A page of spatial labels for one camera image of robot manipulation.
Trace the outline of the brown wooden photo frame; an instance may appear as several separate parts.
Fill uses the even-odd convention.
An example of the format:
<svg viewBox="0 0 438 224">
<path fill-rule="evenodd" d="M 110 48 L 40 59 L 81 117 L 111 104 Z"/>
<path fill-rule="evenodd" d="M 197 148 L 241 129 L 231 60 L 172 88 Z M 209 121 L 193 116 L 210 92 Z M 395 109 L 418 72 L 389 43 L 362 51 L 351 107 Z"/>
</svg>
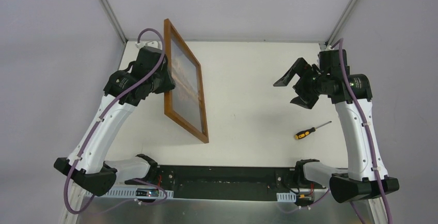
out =
<svg viewBox="0 0 438 224">
<path fill-rule="evenodd" d="M 164 114 L 196 137 L 209 142 L 201 64 L 170 19 L 164 20 L 165 53 L 176 86 L 164 94 Z"/>
</svg>

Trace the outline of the black orange handle screwdriver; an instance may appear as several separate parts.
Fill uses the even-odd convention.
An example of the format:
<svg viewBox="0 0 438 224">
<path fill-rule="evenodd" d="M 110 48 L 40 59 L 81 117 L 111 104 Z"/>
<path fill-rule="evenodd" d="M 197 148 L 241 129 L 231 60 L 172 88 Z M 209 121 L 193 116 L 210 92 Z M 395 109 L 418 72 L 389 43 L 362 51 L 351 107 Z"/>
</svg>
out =
<svg viewBox="0 0 438 224">
<path fill-rule="evenodd" d="M 326 126 L 330 123 L 332 123 L 332 121 L 328 121 L 328 122 L 321 124 L 319 126 L 314 126 L 314 127 L 309 128 L 309 129 L 299 131 L 294 135 L 294 138 L 295 138 L 295 140 L 304 139 L 305 137 L 309 136 L 311 133 L 314 133 L 317 129 L 319 129 L 323 126 Z"/>
</svg>

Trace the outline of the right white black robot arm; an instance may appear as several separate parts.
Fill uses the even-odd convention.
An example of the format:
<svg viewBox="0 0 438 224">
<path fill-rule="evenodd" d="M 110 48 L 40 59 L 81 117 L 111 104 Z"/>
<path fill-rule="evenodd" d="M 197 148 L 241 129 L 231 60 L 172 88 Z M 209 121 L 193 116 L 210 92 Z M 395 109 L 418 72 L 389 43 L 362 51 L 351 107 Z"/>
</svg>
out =
<svg viewBox="0 0 438 224">
<path fill-rule="evenodd" d="M 398 179 L 389 176 L 380 156 L 372 125 L 368 77 L 350 73 L 345 50 L 323 51 L 318 57 L 319 63 L 313 65 L 298 58 L 275 86 L 286 87 L 298 76 L 292 104 L 312 109 L 321 95 L 331 100 L 345 138 L 348 167 L 338 169 L 317 159 L 302 159 L 294 168 L 294 184 L 300 188 L 312 183 L 327 187 L 339 203 L 379 198 L 398 191 Z"/>
</svg>

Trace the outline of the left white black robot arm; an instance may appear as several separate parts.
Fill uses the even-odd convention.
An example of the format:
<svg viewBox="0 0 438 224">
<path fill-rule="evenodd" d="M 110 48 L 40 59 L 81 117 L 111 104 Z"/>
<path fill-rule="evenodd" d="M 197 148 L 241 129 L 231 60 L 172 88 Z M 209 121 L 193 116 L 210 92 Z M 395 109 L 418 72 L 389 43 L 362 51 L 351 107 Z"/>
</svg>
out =
<svg viewBox="0 0 438 224">
<path fill-rule="evenodd" d="M 139 179 L 145 185 L 158 177 L 157 163 L 144 154 L 131 159 L 107 161 L 108 150 L 127 117 L 150 93 L 160 94 L 175 87 L 162 50 L 145 46 L 135 61 L 113 73 L 103 91 L 96 120 L 68 157 L 60 157 L 54 168 L 95 196 L 103 196 L 114 184 Z"/>
</svg>

